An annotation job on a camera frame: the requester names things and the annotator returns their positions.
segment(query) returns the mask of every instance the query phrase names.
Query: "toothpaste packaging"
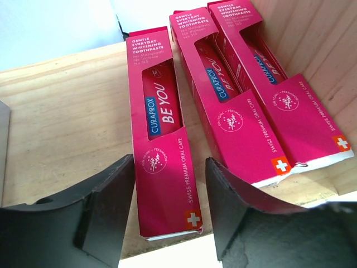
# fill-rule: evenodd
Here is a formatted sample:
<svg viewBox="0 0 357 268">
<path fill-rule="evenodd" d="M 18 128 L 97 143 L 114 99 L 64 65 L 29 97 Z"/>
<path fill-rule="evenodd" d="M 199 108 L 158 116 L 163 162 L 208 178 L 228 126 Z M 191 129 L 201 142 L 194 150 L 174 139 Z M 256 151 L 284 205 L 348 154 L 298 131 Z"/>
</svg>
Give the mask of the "toothpaste packaging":
<svg viewBox="0 0 357 268">
<path fill-rule="evenodd" d="M 249 0 L 208 4 L 219 33 L 215 45 L 244 92 L 253 90 L 293 173 L 354 156 L 351 145 L 308 82 L 288 78 L 259 34 L 262 18 Z"/>
<path fill-rule="evenodd" d="M 190 145 L 167 27 L 126 39 L 140 234 L 202 232 Z"/>
<path fill-rule="evenodd" d="M 207 8 L 175 12 L 170 24 L 213 157 L 256 187 L 287 177 L 290 164 L 253 91 L 241 92 L 211 42 L 218 29 Z"/>
</svg>

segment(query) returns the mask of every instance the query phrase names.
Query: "swiss cross logo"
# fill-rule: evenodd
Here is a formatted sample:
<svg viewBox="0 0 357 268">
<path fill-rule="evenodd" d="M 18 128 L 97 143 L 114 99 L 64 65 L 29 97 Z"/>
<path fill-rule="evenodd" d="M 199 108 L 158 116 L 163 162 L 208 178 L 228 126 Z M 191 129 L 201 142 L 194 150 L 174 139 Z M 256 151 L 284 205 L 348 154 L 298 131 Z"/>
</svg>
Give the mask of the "swiss cross logo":
<svg viewBox="0 0 357 268">
<path fill-rule="evenodd" d="M 348 141 L 344 135 L 338 135 L 338 136 L 335 136 L 332 138 L 334 139 L 335 143 L 337 144 L 337 146 L 341 152 L 351 150 L 351 144 L 348 143 Z"/>
<path fill-rule="evenodd" d="M 286 159 L 286 156 L 274 158 L 272 159 L 272 163 L 278 175 L 286 174 L 291 170 L 291 166 Z"/>
<path fill-rule="evenodd" d="M 199 229 L 202 226 L 202 216 L 199 210 L 185 211 L 185 221 L 188 230 Z"/>
</svg>

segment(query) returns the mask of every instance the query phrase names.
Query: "wooden surface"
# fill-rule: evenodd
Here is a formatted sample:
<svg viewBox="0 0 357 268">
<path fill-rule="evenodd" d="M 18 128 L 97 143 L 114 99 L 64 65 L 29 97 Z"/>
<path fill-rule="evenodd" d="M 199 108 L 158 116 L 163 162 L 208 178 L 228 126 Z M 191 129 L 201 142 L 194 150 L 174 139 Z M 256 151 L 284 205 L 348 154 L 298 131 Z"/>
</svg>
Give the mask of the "wooden surface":
<svg viewBox="0 0 357 268">
<path fill-rule="evenodd" d="M 357 26 L 356 12 L 352 11 L 356 1 L 254 4 L 267 19 L 264 34 L 288 73 L 304 72 L 353 148 L 357 148 L 357 50 L 353 45 Z M 308 4 L 311 8 L 304 16 L 294 15 L 307 10 Z M 333 21 L 322 22 L 326 21 L 323 14 Z M 207 233 L 211 222 L 204 160 L 210 151 L 176 53 L 175 64 Z M 125 43 L 2 72 L 0 100 L 12 109 L 4 205 L 33 203 L 132 153 Z M 263 190 L 288 202 L 308 205 L 356 191 L 355 174 L 357 159 L 353 158 L 290 176 Z M 147 242 L 140 238 L 134 194 L 122 257 L 181 239 Z"/>
</svg>

